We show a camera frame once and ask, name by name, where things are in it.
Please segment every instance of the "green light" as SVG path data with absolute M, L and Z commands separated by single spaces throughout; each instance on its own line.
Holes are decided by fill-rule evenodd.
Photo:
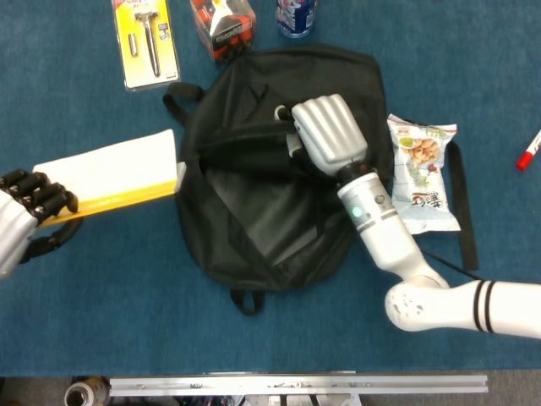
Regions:
M 354 217 L 359 218 L 363 215 L 363 211 L 360 207 L 353 207 L 352 208 L 352 214 Z

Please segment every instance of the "soda can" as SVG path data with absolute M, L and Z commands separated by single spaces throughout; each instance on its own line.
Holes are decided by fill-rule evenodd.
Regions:
M 314 26 L 317 0 L 277 0 L 276 21 L 284 36 L 306 36 Z

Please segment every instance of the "blue table surface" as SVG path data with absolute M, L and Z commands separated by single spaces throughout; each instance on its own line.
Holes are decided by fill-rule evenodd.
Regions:
M 541 162 L 514 168 L 541 127 L 539 1 L 322 0 L 301 41 L 278 33 L 276 2 L 251 3 L 257 49 L 323 42 L 369 53 L 390 112 L 458 123 L 481 275 L 541 282 Z M 210 86 L 221 70 L 189 2 L 170 0 L 170 11 L 183 79 Z M 0 53 L 0 173 L 163 129 L 183 136 L 164 88 L 124 89 L 107 0 L 5 2 Z M 455 234 L 418 241 L 460 262 Z M 269 295 L 247 318 L 192 261 L 174 199 L 157 200 L 88 218 L 68 245 L 0 283 L 0 376 L 541 367 L 532 339 L 397 330 L 383 307 L 397 281 L 359 245 L 328 281 Z

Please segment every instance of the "white robotic arm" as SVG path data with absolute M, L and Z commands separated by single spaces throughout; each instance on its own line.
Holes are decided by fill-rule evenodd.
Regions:
M 32 240 L 36 228 L 63 207 L 76 212 L 78 201 L 43 173 L 16 170 L 0 178 L 0 278 L 22 262 L 57 249 L 79 229 L 82 219 L 67 222 L 50 237 Z
M 315 166 L 338 177 L 338 196 L 377 267 L 404 281 L 385 298 L 387 315 L 397 327 L 410 332 L 456 327 L 541 338 L 541 286 L 475 281 L 449 288 L 429 266 L 377 174 L 363 163 L 368 145 L 341 96 L 309 100 L 291 114 Z

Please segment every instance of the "black backpack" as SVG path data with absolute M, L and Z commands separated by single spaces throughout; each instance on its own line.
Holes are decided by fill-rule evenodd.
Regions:
M 279 105 L 335 93 L 369 143 L 367 162 L 382 181 L 392 179 L 380 68 L 368 55 L 328 46 L 254 52 L 235 59 L 208 91 L 175 83 L 164 95 L 185 127 L 187 172 L 176 199 L 186 244 L 244 314 L 262 309 L 265 292 L 331 275 L 356 238 L 336 181 L 303 150 L 290 156 L 295 129 L 274 119 Z M 177 99 L 198 106 L 188 115 Z M 247 292 L 253 306 L 244 305 Z

